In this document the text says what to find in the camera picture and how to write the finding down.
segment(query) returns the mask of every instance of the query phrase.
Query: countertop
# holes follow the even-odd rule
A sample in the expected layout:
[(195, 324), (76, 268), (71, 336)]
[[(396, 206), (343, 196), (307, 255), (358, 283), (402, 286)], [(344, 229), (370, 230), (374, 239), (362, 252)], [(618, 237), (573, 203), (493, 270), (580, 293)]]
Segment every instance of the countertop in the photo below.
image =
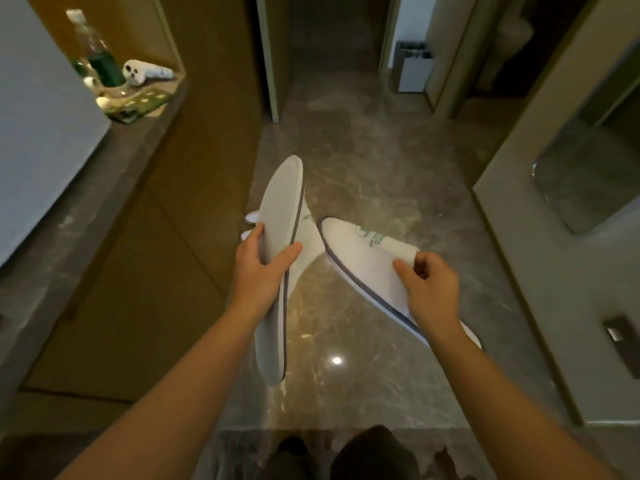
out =
[(0, 268), (0, 411), (27, 375), (164, 133), (187, 82), (132, 125), (113, 122), (83, 169)]

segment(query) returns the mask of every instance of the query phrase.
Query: bottle cap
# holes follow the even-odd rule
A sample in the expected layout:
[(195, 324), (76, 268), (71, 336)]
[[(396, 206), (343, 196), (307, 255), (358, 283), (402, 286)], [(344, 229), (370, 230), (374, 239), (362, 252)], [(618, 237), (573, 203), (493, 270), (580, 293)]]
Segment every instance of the bottle cap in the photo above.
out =
[(67, 17), (71, 20), (71, 23), (75, 23), (76, 25), (84, 25), (86, 23), (84, 13), (82, 13), (82, 10), (78, 10), (77, 8), (69, 8), (67, 10)]

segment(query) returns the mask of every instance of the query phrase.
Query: trash bin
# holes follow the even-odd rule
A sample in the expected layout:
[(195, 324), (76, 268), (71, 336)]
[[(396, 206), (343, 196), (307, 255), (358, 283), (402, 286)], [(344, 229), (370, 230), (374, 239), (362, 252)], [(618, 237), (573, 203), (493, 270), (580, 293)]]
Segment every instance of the trash bin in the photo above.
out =
[(425, 42), (398, 41), (391, 80), (399, 93), (421, 93), (433, 69), (433, 57)]

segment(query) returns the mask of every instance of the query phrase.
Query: right hand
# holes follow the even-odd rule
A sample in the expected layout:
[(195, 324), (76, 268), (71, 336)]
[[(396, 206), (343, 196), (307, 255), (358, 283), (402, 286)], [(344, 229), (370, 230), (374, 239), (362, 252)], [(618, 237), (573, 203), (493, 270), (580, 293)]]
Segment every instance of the right hand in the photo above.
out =
[(436, 253), (419, 252), (413, 268), (396, 259), (394, 269), (409, 294), (409, 311), (428, 341), (464, 335), (458, 318), (458, 274), (444, 259)]

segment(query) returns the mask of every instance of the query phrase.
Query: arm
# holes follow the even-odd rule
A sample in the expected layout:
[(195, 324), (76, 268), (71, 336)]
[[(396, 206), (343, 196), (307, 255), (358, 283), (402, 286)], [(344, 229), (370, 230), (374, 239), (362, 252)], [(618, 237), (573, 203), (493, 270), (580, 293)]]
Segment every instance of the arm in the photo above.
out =
[(253, 332), (273, 303), (299, 242), (268, 266), (258, 259), (258, 224), (236, 253), (228, 310), (147, 395), (60, 474), (76, 479), (185, 479), (222, 411)]
[(418, 253), (414, 269), (401, 260), (394, 268), (408, 290), (411, 314), (499, 478), (615, 478), (468, 338), (458, 318), (458, 275), (440, 256)]

